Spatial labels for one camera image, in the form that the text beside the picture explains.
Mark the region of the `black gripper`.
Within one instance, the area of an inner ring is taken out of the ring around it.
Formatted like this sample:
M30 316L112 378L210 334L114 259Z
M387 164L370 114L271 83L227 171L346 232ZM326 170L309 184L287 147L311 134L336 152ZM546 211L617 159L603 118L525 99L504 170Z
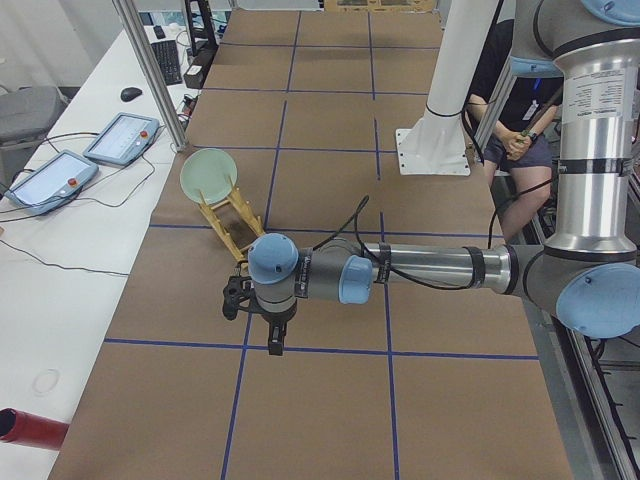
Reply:
M270 324L268 351L270 355L282 354L287 331L287 322L296 314L296 298L290 296L284 300L268 301L259 296L256 297L260 315Z

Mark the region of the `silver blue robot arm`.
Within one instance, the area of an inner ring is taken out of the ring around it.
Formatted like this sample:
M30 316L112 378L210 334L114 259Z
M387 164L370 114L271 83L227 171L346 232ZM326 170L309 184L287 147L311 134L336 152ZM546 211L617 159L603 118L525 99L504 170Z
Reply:
M520 1L508 56L519 77L563 81L554 234L541 246L444 248L366 244L332 235L307 249L270 233L248 251L239 310L269 325L284 350L301 299L363 304L374 284L406 280L443 291L488 288L525 298L565 327L614 338L639 323L636 245L626 237L633 170L633 102L639 67L635 1Z

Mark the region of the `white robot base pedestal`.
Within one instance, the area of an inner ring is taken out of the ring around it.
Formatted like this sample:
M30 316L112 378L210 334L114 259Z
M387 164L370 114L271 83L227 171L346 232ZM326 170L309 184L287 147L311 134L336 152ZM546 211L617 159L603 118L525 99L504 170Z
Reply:
M396 131L402 175L467 176L462 116L484 42L499 11L495 0L453 1L423 116Z

